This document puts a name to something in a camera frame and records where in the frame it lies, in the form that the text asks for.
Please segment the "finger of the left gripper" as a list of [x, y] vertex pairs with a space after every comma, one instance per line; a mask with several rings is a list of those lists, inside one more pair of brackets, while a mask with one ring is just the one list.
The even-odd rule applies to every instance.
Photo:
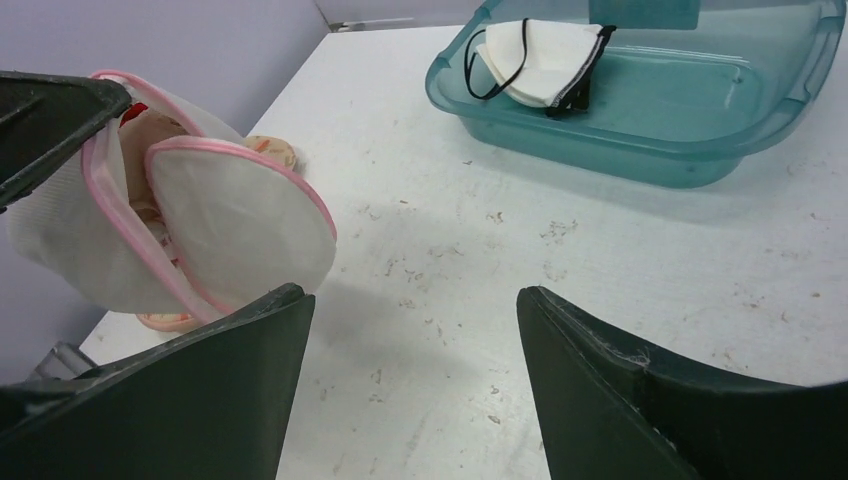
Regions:
[[1, 73], [1, 210], [31, 194], [131, 105], [103, 79]]

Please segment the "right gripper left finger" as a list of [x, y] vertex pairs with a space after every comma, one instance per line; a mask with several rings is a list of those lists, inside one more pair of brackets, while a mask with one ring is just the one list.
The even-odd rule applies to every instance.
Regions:
[[272, 479], [315, 309], [294, 284], [73, 379], [1, 389], [5, 479]]

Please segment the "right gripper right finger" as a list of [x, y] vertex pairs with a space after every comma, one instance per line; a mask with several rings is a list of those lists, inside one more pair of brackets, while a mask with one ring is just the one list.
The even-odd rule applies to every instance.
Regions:
[[772, 382], [610, 325], [550, 290], [517, 320], [554, 479], [843, 479], [847, 385]]

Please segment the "white mesh laundry bag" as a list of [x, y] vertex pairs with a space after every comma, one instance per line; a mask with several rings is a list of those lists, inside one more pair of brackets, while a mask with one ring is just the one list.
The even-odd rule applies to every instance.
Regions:
[[276, 287], [315, 291], [336, 254], [337, 231], [315, 190], [245, 146], [217, 117], [129, 73], [123, 86], [188, 132], [149, 148], [147, 178], [174, 266], [130, 207], [119, 139], [122, 117], [89, 138], [58, 171], [10, 209], [9, 241], [90, 302], [129, 314], [188, 313], [207, 324]]

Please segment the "floral beige laundry bag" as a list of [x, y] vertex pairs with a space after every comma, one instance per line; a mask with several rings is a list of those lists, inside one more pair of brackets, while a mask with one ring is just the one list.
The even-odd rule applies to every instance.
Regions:
[[[297, 169], [297, 153], [285, 140], [262, 135], [249, 136], [245, 139], [245, 146], [289, 170]], [[188, 313], [137, 314], [136, 318], [145, 327], [164, 333], [185, 333], [199, 326], [199, 322]]]

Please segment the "white bra with black trim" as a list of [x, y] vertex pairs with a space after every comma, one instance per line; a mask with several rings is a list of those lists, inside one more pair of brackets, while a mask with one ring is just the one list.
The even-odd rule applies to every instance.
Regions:
[[466, 43], [463, 74], [479, 101], [506, 95], [550, 118], [584, 113], [591, 78], [615, 25], [524, 18], [494, 23]]

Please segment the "teal plastic bin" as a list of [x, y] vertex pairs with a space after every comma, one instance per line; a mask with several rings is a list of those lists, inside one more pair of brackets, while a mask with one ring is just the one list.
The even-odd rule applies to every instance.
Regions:
[[[793, 131], [830, 72], [846, 17], [843, 1], [486, 1], [432, 62], [425, 89], [484, 143], [698, 187]], [[550, 118], [504, 94], [468, 94], [469, 38], [524, 18], [617, 27], [586, 112]]]

